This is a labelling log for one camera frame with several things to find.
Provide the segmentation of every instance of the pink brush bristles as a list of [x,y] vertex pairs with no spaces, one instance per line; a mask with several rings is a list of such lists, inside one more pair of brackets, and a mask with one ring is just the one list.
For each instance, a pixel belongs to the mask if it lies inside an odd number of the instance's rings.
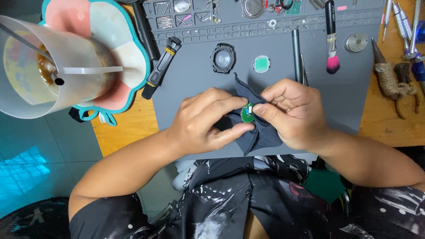
[[328,64],[326,65],[326,70],[329,74],[335,74],[340,69],[340,60],[338,56],[328,58]]

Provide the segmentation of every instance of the plastic cup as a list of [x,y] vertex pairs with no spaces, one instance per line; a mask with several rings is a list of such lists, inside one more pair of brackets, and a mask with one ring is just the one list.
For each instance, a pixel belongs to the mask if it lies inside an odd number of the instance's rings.
[[0,111],[22,119],[44,116],[109,92],[122,71],[94,39],[1,16],[0,22],[33,45],[44,45],[59,81],[41,75],[37,52],[0,30]]

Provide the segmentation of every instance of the gray silicone repair mat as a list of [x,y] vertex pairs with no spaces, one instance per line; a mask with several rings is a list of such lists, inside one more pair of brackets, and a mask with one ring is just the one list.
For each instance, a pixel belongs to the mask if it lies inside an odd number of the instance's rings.
[[[206,20],[201,18],[204,20],[201,22],[197,16],[213,12],[212,4],[205,9],[208,6],[207,1],[209,0],[194,0],[190,9],[183,13],[174,12],[173,0],[144,3],[159,52],[163,52],[168,36],[178,37],[182,41],[182,47],[172,60],[162,85],[153,95],[159,130],[171,125],[185,97],[195,96],[213,86],[235,95],[233,72],[257,92],[262,92],[282,78],[295,79],[291,30],[299,28],[301,53],[304,56],[310,85],[321,92],[328,124],[332,128],[357,133],[373,67],[372,44],[369,42],[366,48],[358,53],[346,51],[344,45],[348,37],[356,32],[363,32],[378,39],[385,5],[383,0],[358,0],[356,5],[353,5],[353,0],[334,0],[335,8],[338,9],[337,54],[341,64],[341,68],[334,75],[326,72],[324,9],[316,10],[308,0],[300,0],[301,10],[298,15],[283,13],[277,16],[276,12],[266,10],[259,18],[248,19],[242,16],[241,0],[221,0],[217,3],[217,20],[221,19],[221,23],[214,23],[213,16],[210,19],[207,17]],[[192,17],[184,23],[176,19],[177,17],[182,20],[188,14]],[[160,29],[164,24],[157,24],[157,18],[164,16],[172,17],[172,28]],[[267,23],[272,19],[277,21],[275,29]],[[210,56],[219,43],[230,44],[235,49],[236,62],[230,74],[213,72]],[[267,72],[260,74],[253,70],[252,65],[255,58],[261,55],[270,58],[271,66]],[[276,148],[253,151],[248,156],[300,152],[283,144]],[[221,150],[188,155],[180,160],[240,156],[243,156],[242,150],[236,142],[232,142]]]

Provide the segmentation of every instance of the green circuit board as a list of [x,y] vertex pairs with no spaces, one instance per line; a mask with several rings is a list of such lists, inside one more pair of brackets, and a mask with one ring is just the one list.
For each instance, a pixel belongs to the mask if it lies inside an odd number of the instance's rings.
[[246,106],[244,106],[242,108],[241,118],[242,118],[243,122],[250,123],[250,122],[254,121],[254,113],[252,112],[253,106],[254,106],[254,104],[248,103]]

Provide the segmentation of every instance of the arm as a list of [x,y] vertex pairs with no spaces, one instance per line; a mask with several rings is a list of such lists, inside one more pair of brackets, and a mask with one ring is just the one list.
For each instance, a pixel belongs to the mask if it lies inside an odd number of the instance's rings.
[[317,89],[283,79],[261,95],[270,103],[253,111],[277,129],[285,144],[321,156],[353,184],[425,185],[424,171],[406,155],[375,140],[329,129]]
[[225,131],[213,127],[223,115],[247,103],[246,98],[216,88],[186,98],[168,129],[125,146],[86,172],[71,193],[69,219],[98,198],[134,193],[161,168],[186,154],[220,149],[252,130],[249,123]]

